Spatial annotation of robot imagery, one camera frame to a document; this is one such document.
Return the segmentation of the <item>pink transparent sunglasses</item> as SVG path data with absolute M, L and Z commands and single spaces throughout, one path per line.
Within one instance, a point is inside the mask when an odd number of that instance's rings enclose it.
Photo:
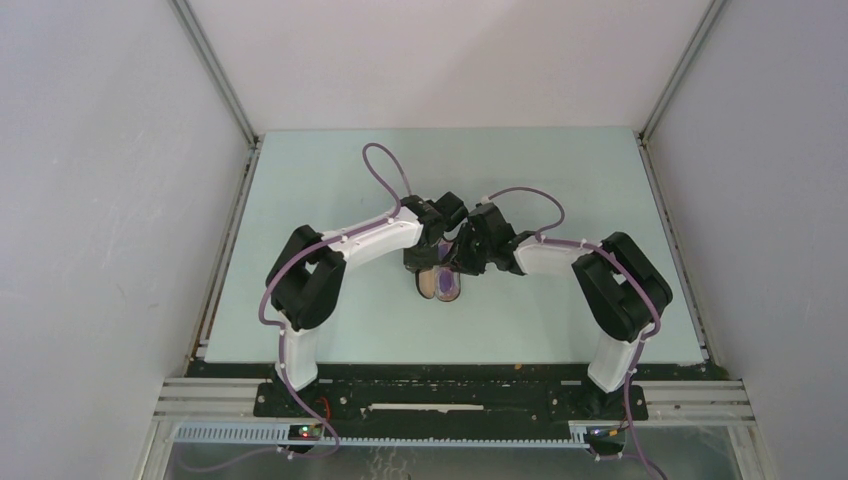
M 439 242 L 437 247 L 438 259 L 441 264 L 435 271 L 435 297 L 445 303 L 458 299 L 461 294 L 460 274 L 444 264 L 451 247 L 452 243 L 444 239 Z

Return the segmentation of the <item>black glasses case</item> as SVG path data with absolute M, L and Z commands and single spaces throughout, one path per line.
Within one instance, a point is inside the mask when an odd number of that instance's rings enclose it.
M 449 303 L 457 300 L 462 293 L 461 275 L 447 267 L 417 270 L 414 280 L 416 291 L 427 300 Z

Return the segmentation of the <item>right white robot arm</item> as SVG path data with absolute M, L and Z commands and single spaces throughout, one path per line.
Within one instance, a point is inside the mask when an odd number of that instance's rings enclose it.
M 635 241 L 615 232 L 595 245 L 517 232 L 492 203 L 475 208 L 444 257 L 455 272 L 477 276 L 488 265 L 514 275 L 573 274 L 601 330 L 581 392 L 585 411 L 606 418 L 636 370 L 644 343 L 673 300 L 669 283 Z

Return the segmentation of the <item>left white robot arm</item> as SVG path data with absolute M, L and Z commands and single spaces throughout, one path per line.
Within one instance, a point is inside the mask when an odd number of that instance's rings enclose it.
M 259 307 L 272 306 L 278 314 L 260 321 L 279 328 L 275 370 L 284 382 L 277 395 L 283 409 L 299 417 L 315 406 L 317 330 L 334 312 L 348 271 L 400 251 L 421 297 L 451 302 L 460 296 L 460 275 L 446 263 L 452 246 L 446 235 L 467 215 L 451 192 L 437 200 L 409 195 L 358 225 L 325 233 L 304 225 L 291 234 L 266 278 Z

